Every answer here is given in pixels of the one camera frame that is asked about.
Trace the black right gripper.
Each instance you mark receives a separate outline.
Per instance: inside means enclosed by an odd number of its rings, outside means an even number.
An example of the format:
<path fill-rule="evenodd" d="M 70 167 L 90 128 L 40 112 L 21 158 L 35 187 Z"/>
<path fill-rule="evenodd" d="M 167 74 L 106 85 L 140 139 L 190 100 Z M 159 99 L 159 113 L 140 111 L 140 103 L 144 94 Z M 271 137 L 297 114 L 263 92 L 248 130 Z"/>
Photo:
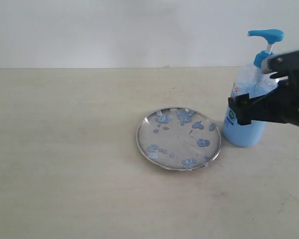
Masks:
<path fill-rule="evenodd" d="M 249 105 L 249 93 L 228 98 L 237 124 L 249 125 L 252 120 L 299 124 L 299 70 L 290 73 L 273 91 L 251 101 Z"/>

